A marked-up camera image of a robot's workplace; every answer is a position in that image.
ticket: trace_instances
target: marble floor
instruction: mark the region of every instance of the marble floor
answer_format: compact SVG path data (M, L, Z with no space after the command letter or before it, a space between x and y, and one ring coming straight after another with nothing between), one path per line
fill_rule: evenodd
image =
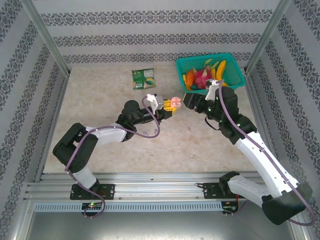
M65 166L52 154L61 137L74 123L99 127L114 123L128 100L157 93L164 99L184 95L175 66L154 66L156 87L133 90L134 67L74 67L71 71L61 111L54 131L45 173L62 173ZM240 113L254 122L244 87L236 91ZM96 147L88 166L94 173L219 172L254 171L253 165L219 131L209 128L205 115L185 106L160 124L154 139L132 137ZM154 134L154 122L138 125L140 133Z

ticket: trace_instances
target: white robotic arm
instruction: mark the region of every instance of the white robotic arm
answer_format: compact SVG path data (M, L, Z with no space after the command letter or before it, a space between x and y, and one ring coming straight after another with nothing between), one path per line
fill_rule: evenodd
M222 106L217 86L218 84L213 80L207 96L187 93L183 103L187 108L204 113L206 118L217 121L221 133L248 157L265 183L265 186L257 184L245 179L238 172L232 171L220 177L219 188L224 194L238 194L257 204L271 222L279 225L306 208L289 183L307 201L311 198L312 189L307 183L299 183L283 168L267 148L253 123L247 117L239 114L238 97L233 89L222 87L223 94L221 95L224 102ZM226 116L224 109L227 110L229 116ZM248 138L264 148L258 148Z
M223 101L227 107L227 112L232 116L236 125L260 146L265 146L257 128L247 117L239 114L238 97L233 89L229 87L222 89ZM140 109L136 101L130 100L124 105L121 115L113 124L114 128L96 130L97 128L95 127L84 127L80 123L75 123L54 147L53 154L61 163L69 166L66 169L73 174L78 183L97 193L99 181L87 166L94 148L111 142L125 142L134 135L132 132L137 131L136 124L148 123L154 119L153 117L160 123L161 120L173 115L172 107L166 109L167 103L161 97L149 95L147 100L151 104L149 110L152 111L147 111L145 108ZM219 122L221 133L248 157L265 182L265 186L260 185L232 171L219 179L219 188L223 194L237 194L257 204L262 208L269 220L277 225L306 208L288 183L290 182L306 200L309 200L312 195L310 186L307 183L300 184L291 176L266 146L262 150L259 149L232 126L222 108L218 90L215 91L214 98L212 91L209 91L207 97L196 93L187 93L184 96L183 103L187 108L193 109L198 113L204 113L208 119ZM69 160L76 149L75 142L79 143L82 137L90 131L92 132L87 135L81 147L78 148L73 162L69 164ZM275 168L264 152L268 153L279 169Z

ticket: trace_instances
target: dragon fruit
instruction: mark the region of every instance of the dragon fruit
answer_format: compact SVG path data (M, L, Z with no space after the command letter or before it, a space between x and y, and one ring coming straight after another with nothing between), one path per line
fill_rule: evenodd
M212 78L210 67L207 66L205 69L200 71L197 71L195 68L193 68L193 73L194 73L194 84L199 89L206 89L207 80Z

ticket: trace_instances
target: teal plastic basket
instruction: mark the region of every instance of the teal plastic basket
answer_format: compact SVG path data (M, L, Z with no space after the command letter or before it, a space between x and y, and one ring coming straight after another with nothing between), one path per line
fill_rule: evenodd
M219 53L219 54L210 54L210 55L202 55L202 56L191 56L178 58L176 60L176 69L178 71L178 75L180 78L181 85L183 90L186 93L196 93L206 95L207 90L194 90L188 91L185 87L185 83L182 75L186 74L190 69L195 68L196 70L203 70L205 67L205 62L209 59L212 59L211 63L222 60L226 60L225 70L223 72L222 78L224 82L229 85L232 89L237 89L239 87L243 87L246 83L245 78L235 60L235 58L230 53Z

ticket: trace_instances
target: damask pattern wall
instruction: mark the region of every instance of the damask pattern wall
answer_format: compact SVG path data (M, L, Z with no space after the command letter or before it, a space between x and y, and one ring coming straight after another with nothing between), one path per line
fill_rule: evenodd
M19 0L0 0L0 240L33 182L65 78Z
M244 67L279 0L35 0L70 67L172 65L232 53Z
M314 239L320 239L319 56L320 1L293 0L251 73L278 159L313 189Z

